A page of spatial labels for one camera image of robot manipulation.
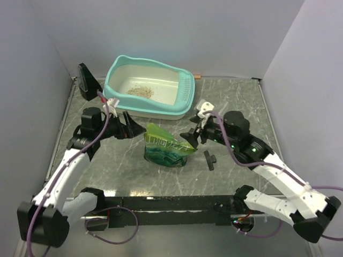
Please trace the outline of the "green litter bag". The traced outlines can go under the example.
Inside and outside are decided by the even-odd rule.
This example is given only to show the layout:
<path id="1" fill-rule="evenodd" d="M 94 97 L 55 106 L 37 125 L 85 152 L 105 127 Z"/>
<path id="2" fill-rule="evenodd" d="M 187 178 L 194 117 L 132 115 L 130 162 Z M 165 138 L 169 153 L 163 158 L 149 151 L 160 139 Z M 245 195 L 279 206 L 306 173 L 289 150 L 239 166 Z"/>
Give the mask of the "green litter bag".
<path id="1" fill-rule="evenodd" d="M 168 168 L 184 167 L 188 156 L 197 151 L 155 123 L 147 123 L 144 140 L 144 159 Z"/>

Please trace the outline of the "black bag clip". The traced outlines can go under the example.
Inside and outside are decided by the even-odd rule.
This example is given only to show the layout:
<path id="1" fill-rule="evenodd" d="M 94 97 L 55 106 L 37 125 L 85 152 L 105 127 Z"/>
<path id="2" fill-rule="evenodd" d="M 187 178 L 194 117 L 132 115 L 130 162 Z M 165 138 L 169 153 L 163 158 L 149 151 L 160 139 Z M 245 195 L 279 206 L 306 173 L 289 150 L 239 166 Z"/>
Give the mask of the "black bag clip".
<path id="1" fill-rule="evenodd" d="M 204 156 L 206 159 L 206 163 L 208 165 L 208 169 L 210 171 L 214 170 L 214 163 L 217 162 L 216 156 L 215 155 L 210 155 L 210 153 L 208 152 L 208 150 L 204 151 Z"/>

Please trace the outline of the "clear plastic scoop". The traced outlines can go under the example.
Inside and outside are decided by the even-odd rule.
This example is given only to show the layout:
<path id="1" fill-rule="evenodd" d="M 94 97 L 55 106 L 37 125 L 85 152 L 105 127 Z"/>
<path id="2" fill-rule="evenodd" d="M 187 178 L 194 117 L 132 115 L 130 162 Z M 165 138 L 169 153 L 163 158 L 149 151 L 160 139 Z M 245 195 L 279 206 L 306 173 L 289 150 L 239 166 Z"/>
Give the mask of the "clear plastic scoop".
<path id="1" fill-rule="evenodd" d="M 223 116 L 229 109 L 229 103 L 227 101 L 223 101 L 218 105 L 218 114 Z"/>

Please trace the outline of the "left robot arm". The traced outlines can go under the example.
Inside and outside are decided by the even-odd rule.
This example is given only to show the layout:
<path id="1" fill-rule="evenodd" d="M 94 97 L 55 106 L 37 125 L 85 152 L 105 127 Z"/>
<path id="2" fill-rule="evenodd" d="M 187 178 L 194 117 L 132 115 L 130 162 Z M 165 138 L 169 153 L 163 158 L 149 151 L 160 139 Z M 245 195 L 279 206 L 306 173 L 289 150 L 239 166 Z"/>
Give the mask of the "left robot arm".
<path id="1" fill-rule="evenodd" d="M 22 240 L 51 247 L 65 242 L 70 226 L 87 213 L 100 215 L 105 211 L 103 190 L 84 188 L 72 201 L 66 199 L 92 158 L 100 148 L 100 141 L 110 137 L 132 139 L 145 128 L 136 123 L 127 112 L 125 119 L 112 113 L 106 114 L 97 107 L 84 109 L 81 123 L 74 130 L 64 156 L 44 188 L 31 202 L 22 202 L 17 209 Z"/>

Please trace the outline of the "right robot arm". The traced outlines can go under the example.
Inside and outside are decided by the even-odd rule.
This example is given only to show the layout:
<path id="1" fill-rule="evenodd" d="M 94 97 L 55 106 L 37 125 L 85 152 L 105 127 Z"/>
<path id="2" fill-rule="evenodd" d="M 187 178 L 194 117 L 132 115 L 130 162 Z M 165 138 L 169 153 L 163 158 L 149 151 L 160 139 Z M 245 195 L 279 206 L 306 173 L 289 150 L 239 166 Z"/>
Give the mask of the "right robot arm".
<path id="1" fill-rule="evenodd" d="M 285 197 L 282 200 L 244 185 L 235 194 L 236 211 L 256 210 L 276 217 L 311 243 L 324 237 L 341 201 L 324 195 L 319 192 L 321 187 L 310 186 L 294 173 L 267 143 L 250 133 L 250 123 L 240 111 L 229 111 L 223 117 L 204 111 L 190 120 L 196 127 L 180 136 L 191 146 L 196 148 L 207 140 L 225 145 L 237 165 L 264 177 Z"/>

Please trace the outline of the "pile of beige litter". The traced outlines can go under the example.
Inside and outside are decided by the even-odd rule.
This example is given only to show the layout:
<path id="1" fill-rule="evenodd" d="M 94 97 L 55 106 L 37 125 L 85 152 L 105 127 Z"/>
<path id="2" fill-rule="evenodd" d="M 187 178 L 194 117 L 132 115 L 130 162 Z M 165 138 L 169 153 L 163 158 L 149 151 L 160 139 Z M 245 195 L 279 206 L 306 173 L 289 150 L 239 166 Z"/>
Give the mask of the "pile of beige litter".
<path id="1" fill-rule="evenodd" d="M 150 99 L 154 95 L 154 90 L 148 86 L 136 86 L 130 88 L 126 94 Z"/>

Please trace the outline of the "teal and white litter box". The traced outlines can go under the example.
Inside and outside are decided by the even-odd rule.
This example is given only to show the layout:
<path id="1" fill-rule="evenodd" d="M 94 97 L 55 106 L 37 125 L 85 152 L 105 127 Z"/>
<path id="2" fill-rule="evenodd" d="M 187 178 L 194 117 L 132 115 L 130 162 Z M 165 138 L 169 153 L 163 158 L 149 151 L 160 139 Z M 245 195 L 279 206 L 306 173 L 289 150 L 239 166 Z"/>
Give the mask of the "teal and white litter box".
<path id="1" fill-rule="evenodd" d="M 103 94 L 107 99 L 119 99 L 120 112 L 179 120 L 192 106 L 195 78 L 185 69 L 152 59 L 120 55 L 107 73 Z"/>

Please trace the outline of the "black triangular stand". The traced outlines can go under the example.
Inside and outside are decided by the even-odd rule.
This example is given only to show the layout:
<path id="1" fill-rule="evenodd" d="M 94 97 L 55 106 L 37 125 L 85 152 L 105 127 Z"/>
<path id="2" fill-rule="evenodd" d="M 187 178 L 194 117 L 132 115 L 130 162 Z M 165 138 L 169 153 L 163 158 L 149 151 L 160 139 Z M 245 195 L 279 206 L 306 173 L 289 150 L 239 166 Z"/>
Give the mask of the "black triangular stand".
<path id="1" fill-rule="evenodd" d="M 102 92 L 102 87 L 84 63 L 78 65 L 78 72 L 80 94 L 86 101 L 91 101 L 98 96 L 98 91 Z"/>

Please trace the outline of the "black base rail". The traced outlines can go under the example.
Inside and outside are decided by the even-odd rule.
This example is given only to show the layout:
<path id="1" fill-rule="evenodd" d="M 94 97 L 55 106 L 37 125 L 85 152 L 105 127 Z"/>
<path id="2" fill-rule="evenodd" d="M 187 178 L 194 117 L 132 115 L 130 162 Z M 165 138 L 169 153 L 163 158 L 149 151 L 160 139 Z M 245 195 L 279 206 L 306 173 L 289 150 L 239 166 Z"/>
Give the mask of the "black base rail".
<path id="1" fill-rule="evenodd" d="M 232 195 L 114 196 L 92 211 L 104 216 L 110 228 L 144 225 L 215 224 L 230 226 L 234 217 L 259 214 Z"/>

